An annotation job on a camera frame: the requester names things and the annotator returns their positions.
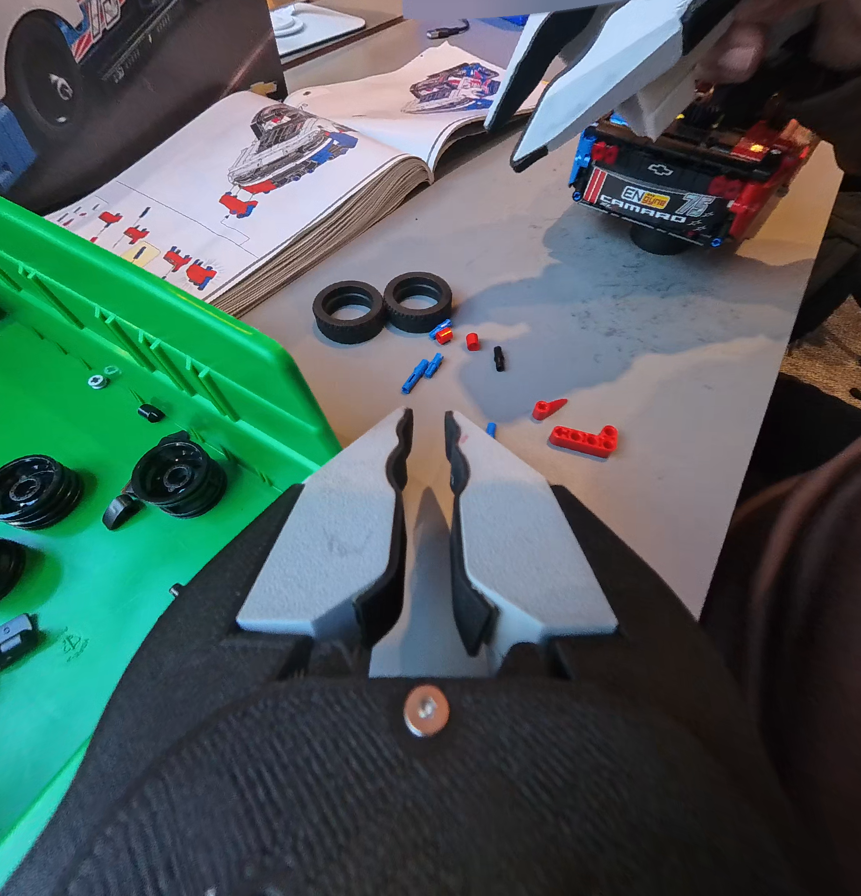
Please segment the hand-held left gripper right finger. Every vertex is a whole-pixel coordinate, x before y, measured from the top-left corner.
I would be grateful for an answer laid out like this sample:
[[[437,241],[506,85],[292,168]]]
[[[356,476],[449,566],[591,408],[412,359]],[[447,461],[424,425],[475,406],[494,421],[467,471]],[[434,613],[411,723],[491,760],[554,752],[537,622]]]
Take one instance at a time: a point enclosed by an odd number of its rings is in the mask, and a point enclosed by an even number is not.
[[[618,619],[544,476],[459,411],[444,418],[452,611],[497,675],[516,646],[609,637]]]

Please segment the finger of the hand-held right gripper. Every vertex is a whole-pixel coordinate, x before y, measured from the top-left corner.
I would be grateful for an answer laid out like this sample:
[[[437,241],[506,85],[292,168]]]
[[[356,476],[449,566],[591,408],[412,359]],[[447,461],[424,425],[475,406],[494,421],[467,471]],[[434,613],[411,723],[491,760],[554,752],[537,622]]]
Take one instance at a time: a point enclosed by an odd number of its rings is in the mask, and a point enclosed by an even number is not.
[[[522,172],[679,62],[689,1],[631,1],[548,85],[511,156]]]
[[[488,111],[485,130],[495,133],[504,128],[550,64],[560,58],[571,66],[588,51],[602,27],[602,7],[531,14]]]

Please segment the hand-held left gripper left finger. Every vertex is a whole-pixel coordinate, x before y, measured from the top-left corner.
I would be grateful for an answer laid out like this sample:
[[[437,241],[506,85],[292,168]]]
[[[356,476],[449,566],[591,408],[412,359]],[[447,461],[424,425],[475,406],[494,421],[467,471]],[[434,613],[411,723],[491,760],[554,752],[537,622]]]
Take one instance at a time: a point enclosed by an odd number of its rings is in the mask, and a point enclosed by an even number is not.
[[[402,613],[402,493],[414,412],[396,408],[291,488],[292,504],[236,624],[345,648],[359,671]]]

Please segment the red angled beam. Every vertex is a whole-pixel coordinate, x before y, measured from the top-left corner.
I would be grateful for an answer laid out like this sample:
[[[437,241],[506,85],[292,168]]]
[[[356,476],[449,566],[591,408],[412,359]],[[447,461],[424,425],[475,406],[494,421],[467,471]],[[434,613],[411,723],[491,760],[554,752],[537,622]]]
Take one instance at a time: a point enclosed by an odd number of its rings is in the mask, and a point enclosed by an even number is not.
[[[616,451],[619,431],[605,426],[599,433],[589,433],[570,427],[556,426],[550,432],[548,442],[559,449],[585,454],[606,460]]]

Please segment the green plastic bin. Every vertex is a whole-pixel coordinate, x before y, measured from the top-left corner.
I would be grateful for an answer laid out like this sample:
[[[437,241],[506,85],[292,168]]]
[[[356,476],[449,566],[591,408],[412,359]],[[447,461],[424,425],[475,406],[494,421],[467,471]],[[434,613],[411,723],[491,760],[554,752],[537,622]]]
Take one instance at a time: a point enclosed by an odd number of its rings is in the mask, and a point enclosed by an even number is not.
[[[109,387],[87,385],[107,375]],[[149,423],[141,404],[161,409]],[[187,431],[224,469],[220,503],[178,519],[101,518],[134,466]],[[0,624],[40,645],[0,670],[0,890],[66,794],[127,665],[185,584],[339,451],[297,364],[272,339],[0,197],[0,467],[42,454],[77,472],[65,520],[23,545]]]

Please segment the grey desk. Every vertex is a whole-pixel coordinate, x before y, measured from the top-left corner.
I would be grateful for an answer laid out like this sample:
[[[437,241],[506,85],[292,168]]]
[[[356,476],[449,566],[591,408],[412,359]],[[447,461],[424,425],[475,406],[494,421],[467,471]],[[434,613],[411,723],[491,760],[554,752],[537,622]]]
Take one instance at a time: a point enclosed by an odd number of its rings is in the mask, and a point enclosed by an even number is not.
[[[841,179],[821,143],[754,238],[662,258],[571,200],[574,141],[522,174],[509,165],[514,144],[514,131],[464,140],[434,185],[245,317],[287,349],[342,444],[397,406],[414,409],[405,602],[373,676],[488,669],[465,654],[451,615],[448,409],[495,422],[499,442],[568,487],[700,615]],[[311,310],[332,282],[380,288],[407,271],[448,281],[458,333],[409,398],[401,386],[430,356],[427,337],[387,328],[336,346]],[[467,350],[469,332],[481,350]],[[560,398],[533,420],[538,400]],[[556,426],[609,425],[619,441],[605,460],[548,442]]]

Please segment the person's right hand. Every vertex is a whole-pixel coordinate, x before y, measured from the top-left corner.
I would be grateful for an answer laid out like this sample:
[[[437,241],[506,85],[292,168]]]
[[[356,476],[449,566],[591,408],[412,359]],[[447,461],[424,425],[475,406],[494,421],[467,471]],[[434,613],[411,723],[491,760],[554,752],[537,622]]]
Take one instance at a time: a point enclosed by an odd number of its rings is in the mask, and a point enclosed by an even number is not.
[[[744,1],[732,23],[696,66],[695,79],[711,85],[747,81],[764,57],[816,16],[820,1]]]

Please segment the toy brick race car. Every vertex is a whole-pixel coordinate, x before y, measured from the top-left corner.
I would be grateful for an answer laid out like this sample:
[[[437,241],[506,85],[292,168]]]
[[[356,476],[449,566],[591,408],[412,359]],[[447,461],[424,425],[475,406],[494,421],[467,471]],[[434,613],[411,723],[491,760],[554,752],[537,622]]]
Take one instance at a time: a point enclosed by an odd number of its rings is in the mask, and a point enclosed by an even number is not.
[[[617,112],[584,129],[572,198],[629,223],[633,243],[653,254],[737,245],[756,235],[818,145],[770,80],[699,83],[656,139]]]

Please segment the white tray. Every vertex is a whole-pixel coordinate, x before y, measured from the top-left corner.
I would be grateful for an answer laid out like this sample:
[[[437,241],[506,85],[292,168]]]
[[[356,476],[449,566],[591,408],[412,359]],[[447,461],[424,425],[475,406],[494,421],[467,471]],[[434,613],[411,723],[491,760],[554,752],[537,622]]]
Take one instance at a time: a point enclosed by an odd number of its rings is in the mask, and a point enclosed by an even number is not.
[[[304,2],[273,8],[270,20],[282,61],[289,61],[366,27],[366,20],[361,17]]]

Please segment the long black connector piece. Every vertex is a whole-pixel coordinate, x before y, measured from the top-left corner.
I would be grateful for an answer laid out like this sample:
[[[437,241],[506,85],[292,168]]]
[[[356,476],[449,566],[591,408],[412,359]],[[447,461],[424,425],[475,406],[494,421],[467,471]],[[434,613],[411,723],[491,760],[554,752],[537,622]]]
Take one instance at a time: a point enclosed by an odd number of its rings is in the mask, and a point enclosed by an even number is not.
[[[104,527],[114,532],[143,509],[144,504],[130,492],[123,491],[112,499],[102,515]]]

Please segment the black rubber toy tire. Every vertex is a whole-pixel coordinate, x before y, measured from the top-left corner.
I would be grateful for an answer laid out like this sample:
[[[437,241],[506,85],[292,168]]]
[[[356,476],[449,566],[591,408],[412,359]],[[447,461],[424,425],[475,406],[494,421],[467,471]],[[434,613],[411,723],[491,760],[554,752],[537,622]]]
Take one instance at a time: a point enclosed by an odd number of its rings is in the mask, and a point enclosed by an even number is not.
[[[383,294],[388,319],[404,332],[430,333],[450,318],[453,295],[439,275],[408,272],[394,277]]]
[[[359,307],[364,314],[343,319],[336,316],[342,308]],[[386,308],[381,293],[370,284],[358,280],[342,280],[319,291],[313,306],[318,330],[337,344],[353,345],[369,342],[384,328]]]

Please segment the black office chair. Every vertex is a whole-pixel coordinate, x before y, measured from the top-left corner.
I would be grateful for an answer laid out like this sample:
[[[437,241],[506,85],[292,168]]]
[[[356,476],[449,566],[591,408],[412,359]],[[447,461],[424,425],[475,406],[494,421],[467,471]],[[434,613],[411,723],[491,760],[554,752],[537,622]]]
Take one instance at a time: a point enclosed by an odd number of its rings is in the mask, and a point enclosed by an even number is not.
[[[828,218],[790,344],[818,330],[861,281],[861,175],[844,175]]]

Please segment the person's brown sweater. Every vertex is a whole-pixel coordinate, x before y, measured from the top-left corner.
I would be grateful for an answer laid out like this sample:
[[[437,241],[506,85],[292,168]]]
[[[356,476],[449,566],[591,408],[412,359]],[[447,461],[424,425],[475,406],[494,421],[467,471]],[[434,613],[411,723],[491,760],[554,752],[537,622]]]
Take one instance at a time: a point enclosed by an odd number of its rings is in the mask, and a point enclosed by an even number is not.
[[[861,894],[861,435],[749,498],[701,619],[841,894]]]

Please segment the person's black pants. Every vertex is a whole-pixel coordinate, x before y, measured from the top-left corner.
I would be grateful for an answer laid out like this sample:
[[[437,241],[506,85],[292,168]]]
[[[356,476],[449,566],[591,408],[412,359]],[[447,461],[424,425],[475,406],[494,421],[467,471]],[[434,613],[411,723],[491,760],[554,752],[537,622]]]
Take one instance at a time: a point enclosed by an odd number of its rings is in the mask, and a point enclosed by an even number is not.
[[[817,468],[861,436],[861,402],[779,374],[761,423],[737,504]]]

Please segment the black joint piece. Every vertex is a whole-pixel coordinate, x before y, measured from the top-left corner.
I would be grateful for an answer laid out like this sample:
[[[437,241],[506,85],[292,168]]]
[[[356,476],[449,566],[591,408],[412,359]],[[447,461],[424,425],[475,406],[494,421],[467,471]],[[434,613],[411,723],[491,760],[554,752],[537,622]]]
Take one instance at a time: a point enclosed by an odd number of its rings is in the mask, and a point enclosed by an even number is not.
[[[21,614],[0,624],[0,670],[23,658],[41,643],[34,616]]]

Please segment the open instruction booklet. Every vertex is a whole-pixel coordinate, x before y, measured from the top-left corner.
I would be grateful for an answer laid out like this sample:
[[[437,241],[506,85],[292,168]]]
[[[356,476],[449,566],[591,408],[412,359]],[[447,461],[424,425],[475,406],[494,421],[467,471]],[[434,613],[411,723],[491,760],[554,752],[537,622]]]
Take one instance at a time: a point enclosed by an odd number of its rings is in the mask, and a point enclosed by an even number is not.
[[[504,80],[445,42],[285,102],[236,93],[46,219],[240,316],[431,184]]]

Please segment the toy car box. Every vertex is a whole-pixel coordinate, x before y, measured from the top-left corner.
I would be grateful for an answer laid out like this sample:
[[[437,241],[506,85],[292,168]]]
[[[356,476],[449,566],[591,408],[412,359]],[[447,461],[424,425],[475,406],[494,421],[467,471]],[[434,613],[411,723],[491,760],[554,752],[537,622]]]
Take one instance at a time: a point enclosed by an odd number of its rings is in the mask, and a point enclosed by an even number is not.
[[[260,83],[285,86],[268,2],[0,1],[0,196],[67,205]]]

